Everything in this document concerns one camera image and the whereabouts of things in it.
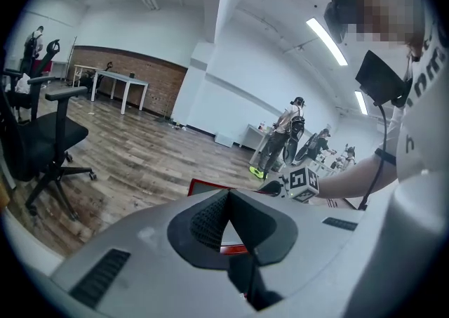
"fluorescent light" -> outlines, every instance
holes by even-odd
[[[358,100],[358,105],[360,106],[360,110],[362,111],[363,114],[368,115],[368,111],[366,109],[365,100],[363,99],[362,92],[356,91],[356,97]]]
[[[346,62],[342,52],[339,50],[335,42],[330,38],[329,34],[323,28],[323,26],[321,26],[320,23],[314,18],[311,18],[306,23],[310,26],[312,30],[315,31],[315,33],[319,36],[319,38],[323,40],[324,44],[329,48],[330,52],[334,55],[335,59],[340,64],[340,66],[347,66],[348,62]]]

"black vent grille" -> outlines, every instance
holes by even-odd
[[[339,220],[338,218],[327,217],[323,223],[333,227],[341,228],[342,230],[354,231],[357,228],[357,223],[349,222],[347,220]]]
[[[227,195],[217,200],[192,217],[190,232],[205,246],[220,252],[220,247],[229,220]]]
[[[70,291],[79,302],[94,308],[129,259],[130,253],[111,249]]]

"white t-shirt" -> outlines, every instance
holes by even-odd
[[[275,130],[277,133],[285,133],[288,122],[290,122],[290,120],[297,115],[302,116],[302,110],[297,105],[291,105],[291,107],[286,108],[286,112],[288,112],[288,114],[284,117],[279,124],[279,127]]]
[[[342,171],[346,171],[348,168],[356,164],[356,160],[353,157],[346,158],[343,163]]]
[[[422,55],[409,64],[410,93],[387,131],[385,161],[396,165],[400,181],[449,167],[449,39],[430,11],[425,25]],[[382,143],[375,153],[382,156]]]

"wooden floor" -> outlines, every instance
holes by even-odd
[[[56,102],[43,90],[39,115],[54,112]],[[224,147],[196,131],[175,130],[155,121],[155,116],[127,107],[120,115],[120,102],[100,96],[95,102],[72,98],[68,116],[89,130],[88,137],[69,150],[74,161],[68,166],[92,167],[88,174],[63,177],[61,182],[80,221],[72,222],[55,199],[55,187],[36,200],[38,216],[31,217],[25,200],[36,180],[17,181],[9,209],[42,243],[68,256],[93,235],[128,214],[187,195],[190,180],[198,178],[231,187],[255,189],[261,182],[248,170],[251,151]]]

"black rubber pad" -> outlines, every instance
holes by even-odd
[[[333,227],[342,228],[343,230],[354,231],[357,228],[357,223],[349,222],[347,220],[339,220],[338,218],[327,217],[323,223]]]

